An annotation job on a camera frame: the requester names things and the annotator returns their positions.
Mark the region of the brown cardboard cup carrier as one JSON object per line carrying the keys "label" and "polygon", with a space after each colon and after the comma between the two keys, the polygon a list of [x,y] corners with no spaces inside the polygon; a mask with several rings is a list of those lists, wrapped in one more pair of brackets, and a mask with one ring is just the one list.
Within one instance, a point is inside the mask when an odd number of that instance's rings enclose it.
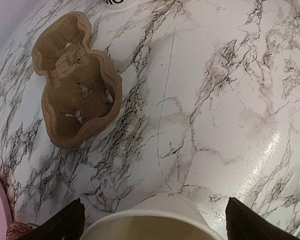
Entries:
{"label": "brown cardboard cup carrier", "polygon": [[92,25],[81,11],[51,24],[32,49],[35,72],[46,84],[42,114],[51,142],[73,149],[104,131],[120,112],[122,78],[111,58],[89,47]]}

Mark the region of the white paper cup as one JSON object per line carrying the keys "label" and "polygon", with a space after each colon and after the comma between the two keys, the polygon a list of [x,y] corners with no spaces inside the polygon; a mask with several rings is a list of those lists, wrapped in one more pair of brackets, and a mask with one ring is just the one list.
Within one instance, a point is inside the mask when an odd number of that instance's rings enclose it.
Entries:
{"label": "white paper cup", "polygon": [[173,192],[155,194],[89,226],[82,240],[220,240],[195,204]]}
{"label": "white paper cup", "polygon": [[137,0],[103,0],[103,2],[112,10],[121,10],[133,5]]}

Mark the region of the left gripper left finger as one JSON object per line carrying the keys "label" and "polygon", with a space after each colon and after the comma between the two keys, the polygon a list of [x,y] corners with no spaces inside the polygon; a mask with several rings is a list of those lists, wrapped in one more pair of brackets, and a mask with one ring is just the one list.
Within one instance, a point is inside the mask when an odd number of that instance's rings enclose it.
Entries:
{"label": "left gripper left finger", "polygon": [[77,198],[21,240],[79,240],[85,227],[85,206]]}

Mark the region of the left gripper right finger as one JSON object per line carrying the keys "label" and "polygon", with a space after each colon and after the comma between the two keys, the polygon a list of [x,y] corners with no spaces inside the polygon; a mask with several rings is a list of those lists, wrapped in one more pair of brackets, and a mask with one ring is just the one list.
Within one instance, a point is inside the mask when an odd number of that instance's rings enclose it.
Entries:
{"label": "left gripper right finger", "polygon": [[225,209],[229,240],[297,240],[298,238],[269,223],[235,197]]}

